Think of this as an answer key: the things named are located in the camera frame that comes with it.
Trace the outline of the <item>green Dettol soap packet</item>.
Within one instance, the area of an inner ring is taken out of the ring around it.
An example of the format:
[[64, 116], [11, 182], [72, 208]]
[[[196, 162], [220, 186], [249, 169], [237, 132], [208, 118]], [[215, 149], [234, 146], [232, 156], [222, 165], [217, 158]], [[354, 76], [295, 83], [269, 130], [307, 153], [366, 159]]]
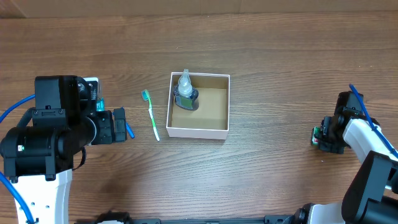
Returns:
[[313, 145], [313, 146], [319, 145], [320, 133], [321, 133], [321, 129], [319, 127], [314, 127], [312, 129], [312, 135], [311, 135], [311, 140], [310, 140], [311, 145]]

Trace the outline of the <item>green white toothbrush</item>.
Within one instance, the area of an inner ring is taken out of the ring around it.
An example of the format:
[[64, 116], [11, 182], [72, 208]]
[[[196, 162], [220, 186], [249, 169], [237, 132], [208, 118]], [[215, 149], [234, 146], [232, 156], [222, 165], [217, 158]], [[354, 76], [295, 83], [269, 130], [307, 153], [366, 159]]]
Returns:
[[157, 127], [156, 127], [155, 119], [154, 119], [154, 114], [153, 114], [153, 109], [152, 109], [152, 101], [151, 101], [151, 97], [150, 97], [149, 91], [147, 89], [145, 89], [145, 90], [143, 90], [141, 92], [141, 94], [142, 94], [143, 100], [147, 101], [148, 104], [149, 104], [148, 112], [149, 112], [149, 116], [150, 116], [150, 119], [151, 119], [154, 136], [155, 136], [156, 141], [159, 142], [160, 141], [160, 137], [159, 137], [159, 133], [158, 133], [158, 130], [157, 130]]

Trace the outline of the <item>purple soap pump bottle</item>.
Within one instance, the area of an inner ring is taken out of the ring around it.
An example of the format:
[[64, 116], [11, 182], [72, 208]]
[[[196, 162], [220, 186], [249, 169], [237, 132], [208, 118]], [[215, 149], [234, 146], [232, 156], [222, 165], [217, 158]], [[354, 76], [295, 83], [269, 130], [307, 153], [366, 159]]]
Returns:
[[185, 69], [174, 86], [174, 102], [182, 109], [195, 111], [199, 107], [199, 92], [193, 87], [188, 69]]

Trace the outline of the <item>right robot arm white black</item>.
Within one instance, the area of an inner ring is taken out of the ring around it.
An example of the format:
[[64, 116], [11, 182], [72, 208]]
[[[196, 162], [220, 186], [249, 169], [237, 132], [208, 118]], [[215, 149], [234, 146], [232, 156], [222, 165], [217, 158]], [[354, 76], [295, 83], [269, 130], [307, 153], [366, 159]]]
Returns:
[[379, 137], [381, 130], [364, 111], [363, 95], [344, 91], [338, 95], [333, 116], [324, 117], [313, 134], [318, 148], [342, 154], [350, 147], [361, 162], [342, 201], [346, 223], [397, 223], [397, 200], [384, 195], [397, 192], [397, 159]]

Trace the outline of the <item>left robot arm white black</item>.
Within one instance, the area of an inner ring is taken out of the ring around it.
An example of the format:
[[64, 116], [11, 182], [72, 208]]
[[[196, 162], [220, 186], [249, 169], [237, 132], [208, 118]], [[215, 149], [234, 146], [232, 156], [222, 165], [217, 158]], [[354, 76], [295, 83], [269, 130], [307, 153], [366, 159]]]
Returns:
[[19, 223], [68, 223], [75, 154], [127, 139], [124, 108], [100, 109], [97, 78], [36, 77], [35, 106], [1, 141], [1, 182]]

